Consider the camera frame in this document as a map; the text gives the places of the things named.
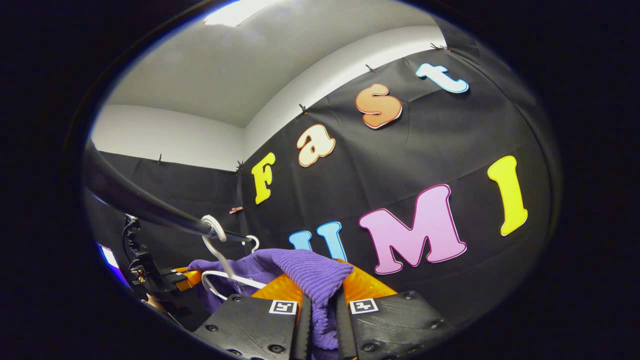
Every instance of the white hanger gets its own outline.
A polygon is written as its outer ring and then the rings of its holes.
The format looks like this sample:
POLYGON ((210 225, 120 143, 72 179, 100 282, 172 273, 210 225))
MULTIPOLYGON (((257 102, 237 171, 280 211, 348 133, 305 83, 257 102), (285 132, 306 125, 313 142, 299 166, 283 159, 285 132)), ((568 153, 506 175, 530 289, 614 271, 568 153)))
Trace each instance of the white hanger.
MULTIPOLYGON (((227 240, 227 235, 222 229, 222 226, 220 226, 220 223, 214 217, 212 217, 211 215, 206 215, 202 218, 202 221, 205 222, 207 225, 211 226, 213 231, 215 231, 215 233, 218 235, 218 238, 220 239, 220 241, 225 242, 227 240)), ((247 236, 247 238, 251 238, 255 240, 256 245, 251 250, 251 252, 253 253, 258 248, 258 246, 260 246, 260 243, 258 242, 258 239, 255 236, 249 235, 247 236)), ((206 245, 207 249, 211 251, 211 254, 213 254, 213 256, 215 256, 216 258, 218 258, 218 260, 220 261, 220 264, 222 265, 222 268, 225 270, 225 272, 219 272, 219 271, 213 271, 213 270, 203 272, 202 284, 204 285, 205 289, 210 290, 211 292, 213 292, 223 300, 227 299, 224 295, 218 292, 216 288, 209 282, 209 280, 207 279, 207 275, 223 276, 228 279, 231 279, 249 286, 253 286, 254 288, 258 288, 258 289, 262 289, 263 287, 266 286, 266 284, 262 284, 261 282, 257 282, 252 279, 247 279, 245 277, 236 275, 233 269, 231 269, 231 266, 229 265, 229 262, 224 257, 224 255, 222 255, 219 251, 216 250, 215 247, 213 247, 211 240, 206 236, 203 236, 202 240, 204 241, 204 245, 206 245)))

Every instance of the white wall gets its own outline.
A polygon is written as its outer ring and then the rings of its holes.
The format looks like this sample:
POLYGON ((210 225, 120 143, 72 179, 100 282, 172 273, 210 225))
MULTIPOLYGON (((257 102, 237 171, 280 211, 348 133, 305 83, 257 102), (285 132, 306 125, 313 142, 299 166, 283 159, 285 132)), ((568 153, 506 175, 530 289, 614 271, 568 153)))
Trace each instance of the white wall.
POLYGON ((245 159, 244 129, 144 106, 105 106, 91 138, 100 151, 199 167, 235 171, 245 159))
POLYGON ((446 46, 437 26, 409 26, 382 31, 344 46, 320 59, 283 87, 245 128, 244 158, 301 113, 348 81, 404 56, 446 46))

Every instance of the metal rod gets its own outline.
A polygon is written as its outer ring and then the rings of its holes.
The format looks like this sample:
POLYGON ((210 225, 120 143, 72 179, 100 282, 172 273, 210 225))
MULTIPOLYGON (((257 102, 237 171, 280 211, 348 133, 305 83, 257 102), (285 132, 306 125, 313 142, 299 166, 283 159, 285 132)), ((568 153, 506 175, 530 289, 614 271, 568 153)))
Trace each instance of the metal rod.
MULTIPOLYGON (((154 197, 117 172, 91 140, 84 148, 83 182, 98 200, 127 214, 188 233, 217 237, 211 226, 154 197)), ((225 234, 232 241, 247 240, 231 231, 225 230, 225 234)))

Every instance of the purple sweater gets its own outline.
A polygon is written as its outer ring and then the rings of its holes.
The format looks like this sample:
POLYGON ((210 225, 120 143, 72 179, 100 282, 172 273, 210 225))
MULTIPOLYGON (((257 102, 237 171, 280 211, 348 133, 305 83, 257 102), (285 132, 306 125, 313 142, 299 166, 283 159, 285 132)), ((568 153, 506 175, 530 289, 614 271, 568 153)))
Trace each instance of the purple sweater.
MULTIPOLYGON (((317 360, 337 359, 338 340, 336 334, 335 309, 329 306, 329 299, 342 285, 343 280, 353 271, 350 264, 318 255, 309 250, 264 249, 240 260, 229 260, 236 275, 251 278, 267 284, 276 277, 287 274, 311 300, 312 357, 317 360)), ((188 270, 224 271, 219 261, 195 260, 188 270)), ((209 281, 222 295, 233 293, 253 295, 257 288, 229 281, 227 278, 209 276, 209 281)), ((196 291, 206 310, 215 312, 221 299, 210 291, 204 291, 202 284, 196 291)))

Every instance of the decorative letter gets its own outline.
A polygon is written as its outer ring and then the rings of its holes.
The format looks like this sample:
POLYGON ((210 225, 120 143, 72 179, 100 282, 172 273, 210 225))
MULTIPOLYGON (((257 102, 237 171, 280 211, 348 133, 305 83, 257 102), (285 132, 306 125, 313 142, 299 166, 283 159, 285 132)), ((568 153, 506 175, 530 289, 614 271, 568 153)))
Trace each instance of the decorative letter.
POLYGON ((409 229, 386 209, 374 210, 362 218, 359 224, 369 230, 378 255, 376 274, 393 274, 402 270, 392 249, 411 266, 418 266, 424 244, 429 241, 430 263, 439 263, 455 258, 467 250, 467 244, 458 239, 458 232, 449 210, 451 189, 436 185, 418 195, 415 201, 413 228, 409 229))
POLYGON ((318 158, 331 154, 335 147, 335 139, 329 137, 324 126, 316 124, 300 135, 296 146, 302 149, 298 155, 298 163, 308 167, 313 165, 318 158))
POLYGON ((362 120, 372 129, 392 122, 402 113, 400 100, 393 96, 386 96, 387 94, 389 94, 389 88, 385 85, 373 84, 356 96, 356 107, 364 113, 362 120))
POLYGON ((444 66, 431 66, 430 64, 424 63, 420 65, 418 70, 415 72, 418 77, 423 78, 427 77, 431 79, 434 83, 436 83, 439 87, 447 90, 448 92, 461 93, 465 92, 469 89, 469 84, 466 81, 459 79, 457 81, 453 81, 449 76, 445 75, 444 72, 447 72, 447 68, 444 66))
POLYGON ((504 206, 504 224, 500 234, 507 236, 522 226, 529 214, 522 204, 522 193, 516 174, 516 158, 511 155, 505 156, 493 163, 486 173, 500 188, 504 206))
POLYGON ((342 229, 342 224, 334 221, 320 225, 316 232, 324 238, 324 242, 326 242, 326 246, 329 248, 332 259, 347 261, 347 255, 344 253, 340 235, 338 235, 340 229, 342 229))
POLYGON ((311 250, 309 240, 311 240, 311 233, 308 231, 298 231, 297 233, 289 235, 289 242, 293 244, 294 249, 313 251, 311 250))
POLYGON ((253 180, 255 181, 256 204, 260 204, 271 196, 271 190, 267 189, 267 185, 271 185, 271 181, 273 180, 271 167, 269 165, 273 165, 275 162, 276 156, 270 152, 251 169, 253 180))

